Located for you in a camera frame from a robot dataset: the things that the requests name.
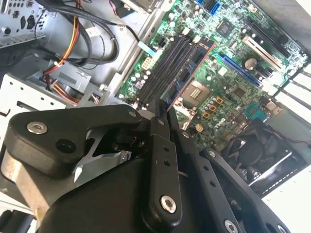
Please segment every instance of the black ram slot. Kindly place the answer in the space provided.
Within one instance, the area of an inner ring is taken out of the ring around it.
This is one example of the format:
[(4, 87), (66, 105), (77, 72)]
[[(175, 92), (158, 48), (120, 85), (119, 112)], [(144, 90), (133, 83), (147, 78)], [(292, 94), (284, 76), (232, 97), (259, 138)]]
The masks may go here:
[(245, 20), (245, 23), (256, 33), (258, 34), (262, 39), (265, 39), (268, 41), (273, 47), (275, 47), (276, 50), (278, 50), (283, 56), (286, 58), (289, 58), (291, 54), (280, 44), (277, 43), (277, 41), (272, 38), (260, 25), (258, 25), (255, 21), (252, 19), (247, 18)]
[(158, 96), (160, 98), (163, 92), (171, 84), (177, 73), (180, 71), (185, 60), (188, 58), (191, 53), (192, 46), (189, 46), (187, 43), (184, 49), (182, 49), (178, 54), (176, 54), (172, 64), (167, 66), (161, 73), (157, 74), (156, 78), (160, 80), (157, 86), (154, 86), (151, 92), (148, 93), (148, 96), (144, 99), (144, 103), (150, 103), (150, 101)]
[(155, 85), (156, 82), (158, 82), (157, 79), (155, 79), (155, 75), (162, 71), (163, 68), (167, 65), (167, 63), (170, 61), (172, 56), (175, 54), (177, 50), (182, 48), (182, 45), (185, 43), (184, 39), (182, 37), (178, 37), (175, 39), (175, 41), (172, 43), (170, 48), (166, 51), (167, 56), (161, 61), (161, 63), (156, 67), (155, 71), (151, 74), (149, 77), (149, 81), (144, 85), (142, 88), (140, 94), (139, 94), (139, 99), (144, 99), (144, 97), (148, 94), (150, 89)]
[(167, 56), (162, 60), (158, 67), (156, 67), (155, 72), (151, 74), (151, 82), (143, 89), (139, 95), (139, 100), (143, 103), (147, 103), (145, 100), (149, 99), (149, 96), (153, 93), (153, 90), (163, 83), (166, 78), (166, 74), (170, 71), (172, 67), (179, 61), (180, 54), (188, 46), (189, 41), (185, 37), (181, 37), (178, 42), (173, 45)]
[(176, 77), (176, 75), (179, 73), (180, 70), (183, 69), (183, 67), (185, 66), (185, 62), (187, 61), (187, 59), (189, 58), (191, 52), (195, 49), (194, 46), (190, 46), (185, 53), (180, 57), (179, 59), (179, 65), (176, 66), (176, 68), (174, 69), (174, 71), (169, 74), (170, 79), (167, 80), (166, 82), (162, 83), (162, 85), (160, 86), (160, 88), (155, 92), (155, 95), (153, 96), (153, 98), (155, 99), (159, 99), (161, 98), (161, 96), (164, 94), (164, 92), (168, 89), (168, 86), (172, 83), (172, 81), (174, 80), (174, 78)]

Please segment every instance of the ram slot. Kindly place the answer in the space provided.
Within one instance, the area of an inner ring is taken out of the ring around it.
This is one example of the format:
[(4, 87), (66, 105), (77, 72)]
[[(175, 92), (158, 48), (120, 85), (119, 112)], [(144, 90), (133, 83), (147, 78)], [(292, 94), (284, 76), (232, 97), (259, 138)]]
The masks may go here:
[(182, 68), (162, 96), (167, 111), (170, 110), (174, 102), (187, 87), (192, 77), (205, 61), (207, 55), (211, 52), (214, 46), (214, 41), (203, 37), (195, 48), (193, 48), (185, 63), (182, 65)]
[(255, 21), (253, 21), (250, 18), (247, 18), (245, 20), (245, 23), (262, 39), (268, 41), (276, 50), (278, 50), (283, 56), (286, 58), (289, 58), (291, 54), (280, 44), (277, 43), (277, 41), (271, 37), (259, 24), (257, 24)]
[(159, 99), (164, 94), (164, 92), (167, 90), (168, 86), (174, 79), (174, 77), (176, 77), (178, 72), (181, 70), (184, 62), (189, 58), (189, 55), (191, 54), (193, 49), (194, 49), (193, 46), (189, 46), (187, 49), (184, 50), (183, 54), (178, 59), (179, 64), (173, 69), (171, 69), (171, 71), (167, 72), (166, 80), (161, 85), (159, 85), (155, 90), (153, 90), (155, 94), (152, 96), (152, 98), (148, 99), (147, 101), (150, 102), (152, 99)]
[(246, 36), (243, 39), (243, 43), (249, 46), (255, 53), (257, 53), (263, 60), (270, 64), (272, 68), (276, 71), (282, 71), (282, 64), (270, 55), (262, 46), (260, 46), (255, 40), (250, 36)]
[(173, 77), (167, 76), (167, 72), (179, 64), (180, 55), (189, 46), (190, 41), (186, 37), (179, 37), (177, 42), (166, 52), (166, 56), (161, 63), (155, 67), (155, 71), (149, 77), (148, 84), (143, 87), (138, 97), (143, 104), (149, 103), (149, 100), (152, 99), (152, 96), (155, 94), (153, 91), (155, 87), (162, 85), (166, 78), (173, 79)]

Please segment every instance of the yellow wire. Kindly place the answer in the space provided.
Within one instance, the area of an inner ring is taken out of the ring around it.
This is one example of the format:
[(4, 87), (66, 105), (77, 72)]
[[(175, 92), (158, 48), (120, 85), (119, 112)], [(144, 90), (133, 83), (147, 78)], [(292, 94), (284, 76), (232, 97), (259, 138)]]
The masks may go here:
[(68, 49), (66, 50), (65, 54), (63, 55), (62, 60), (56, 65), (57, 67), (59, 67), (65, 61), (66, 57), (68, 56), (68, 54), (71, 51), (71, 48), (72, 48), (72, 45), (73, 45), (73, 41), (74, 41), (74, 36), (75, 36), (75, 33), (76, 33), (76, 24), (77, 24), (77, 17), (75, 16), (73, 18), (73, 31), (72, 31), (72, 37), (71, 37), (70, 44), (69, 44)]

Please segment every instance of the black fan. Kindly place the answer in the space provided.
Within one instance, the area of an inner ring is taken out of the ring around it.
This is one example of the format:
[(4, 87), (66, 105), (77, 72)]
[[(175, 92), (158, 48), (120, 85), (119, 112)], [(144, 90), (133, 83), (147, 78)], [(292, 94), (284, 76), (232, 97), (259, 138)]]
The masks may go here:
[(282, 139), (260, 120), (253, 121), (222, 152), (224, 159), (248, 184), (289, 153)]

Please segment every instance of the screw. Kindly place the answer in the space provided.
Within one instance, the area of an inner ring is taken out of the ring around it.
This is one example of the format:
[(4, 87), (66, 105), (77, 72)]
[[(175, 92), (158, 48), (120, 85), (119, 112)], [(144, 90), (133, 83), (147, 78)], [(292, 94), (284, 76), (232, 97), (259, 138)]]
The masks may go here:
[(187, 134), (187, 132), (183, 132), (183, 136), (189, 138), (189, 134)]
[(158, 121), (161, 125), (165, 125), (164, 122), (163, 122), (163, 120), (160, 120), (160, 119), (159, 119), (159, 120), (157, 120), (157, 121)]
[(238, 233), (237, 227), (231, 222), (230, 220), (225, 221), (225, 228), (228, 230), (230, 233)]
[(44, 134), (48, 131), (48, 127), (45, 124), (37, 121), (30, 122), (27, 125), (27, 129), (29, 132), (34, 134)]
[(128, 112), (128, 114), (131, 115), (132, 117), (136, 117), (136, 113), (134, 113), (132, 111)]
[(278, 225), (277, 228), (280, 230), (281, 233), (286, 233), (286, 230), (282, 226)]
[(216, 154), (213, 151), (209, 151), (208, 153), (209, 153), (210, 156), (212, 156), (214, 158), (216, 157)]
[(161, 197), (161, 205), (164, 210), (173, 214), (176, 211), (176, 203), (175, 201), (169, 196)]

